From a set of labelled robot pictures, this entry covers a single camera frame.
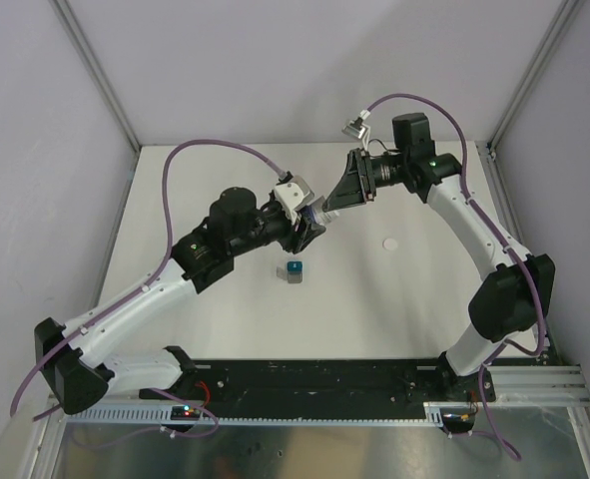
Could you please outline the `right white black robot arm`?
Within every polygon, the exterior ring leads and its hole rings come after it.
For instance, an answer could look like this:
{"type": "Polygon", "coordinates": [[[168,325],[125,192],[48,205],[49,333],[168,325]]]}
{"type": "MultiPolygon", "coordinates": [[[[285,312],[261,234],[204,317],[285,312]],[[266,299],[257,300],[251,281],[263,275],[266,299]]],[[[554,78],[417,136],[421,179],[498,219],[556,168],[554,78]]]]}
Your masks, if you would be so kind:
{"type": "Polygon", "coordinates": [[[446,222],[468,252],[481,285],[468,304],[470,324],[444,352],[445,368],[435,377],[438,392],[457,400],[470,391],[470,374],[514,346],[518,333],[544,331],[555,265],[548,255],[535,256],[514,239],[464,188],[462,164],[451,154],[437,154],[424,114],[393,118],[394,147],[380,155],[368,150],[368,115],[362,112],[343,129],[360,145],[348,152],[344,172],[323,207],[333,212],[361,206],[379,189],[403,185],[446,222]]]}

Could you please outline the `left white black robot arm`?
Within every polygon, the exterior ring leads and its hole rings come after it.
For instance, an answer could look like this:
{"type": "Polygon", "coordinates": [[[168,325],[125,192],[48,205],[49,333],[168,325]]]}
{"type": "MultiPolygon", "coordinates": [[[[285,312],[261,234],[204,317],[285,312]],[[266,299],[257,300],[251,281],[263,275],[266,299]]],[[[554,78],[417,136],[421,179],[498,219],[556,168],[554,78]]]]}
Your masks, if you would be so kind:
{"type": "Polygon", "coordinates": [[[179,346],[155,354],[119,356],[115,348],[167,307],[190,299],[234,269],[234,259],[277,242],[299,253],[322,235],[337,214],[323,199],[293,209],[295,184],[273,189],[257,205],[253,192],[230,188],[211,204],[209,214],[178,240],[166,262],[121,298],[59,324],[52,318],[34,329],[39,370],[64,412],[82,412],[108,394],[163,389],[176,398],[196,388],[196,367],[179,346]]]}

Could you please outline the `white bottle cap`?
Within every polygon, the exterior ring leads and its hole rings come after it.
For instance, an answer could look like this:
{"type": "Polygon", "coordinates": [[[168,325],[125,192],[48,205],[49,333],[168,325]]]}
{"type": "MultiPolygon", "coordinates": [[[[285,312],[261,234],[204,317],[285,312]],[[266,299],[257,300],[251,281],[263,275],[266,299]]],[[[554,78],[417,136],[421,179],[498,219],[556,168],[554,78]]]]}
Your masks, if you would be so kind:
{"type": "Polygon", "coordinates": [[[395,239],[387,238],[382,243],[383,248],[388,251],[395,251],[398,248],[398,242],[395,239]]]}

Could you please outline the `blue pill box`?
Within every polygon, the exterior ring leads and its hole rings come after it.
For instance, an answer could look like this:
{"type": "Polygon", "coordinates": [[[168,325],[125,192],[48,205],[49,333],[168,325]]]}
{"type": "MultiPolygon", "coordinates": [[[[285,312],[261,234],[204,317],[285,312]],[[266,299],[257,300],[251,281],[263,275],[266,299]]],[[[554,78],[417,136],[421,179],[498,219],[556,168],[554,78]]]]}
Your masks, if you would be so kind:
{"type": "Polygon", "coordinates": [[[289,260],[286,264],[286,271],[288,275],[301,275],[302,262],[300,260],[289,260]]]}

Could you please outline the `white pill bottle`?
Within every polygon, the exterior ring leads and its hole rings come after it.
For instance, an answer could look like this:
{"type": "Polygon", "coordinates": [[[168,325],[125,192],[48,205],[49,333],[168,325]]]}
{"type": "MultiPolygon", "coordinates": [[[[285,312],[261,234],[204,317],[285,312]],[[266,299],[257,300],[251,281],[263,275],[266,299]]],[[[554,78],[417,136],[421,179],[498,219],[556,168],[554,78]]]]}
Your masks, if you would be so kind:
{"type": "Polygon", "coordinates": [[[310,205],[309,210],[313,221],[321,227],[327,227],[339,217],[339,211],[326,211],[323,208],[323,200],[310,205]]]}

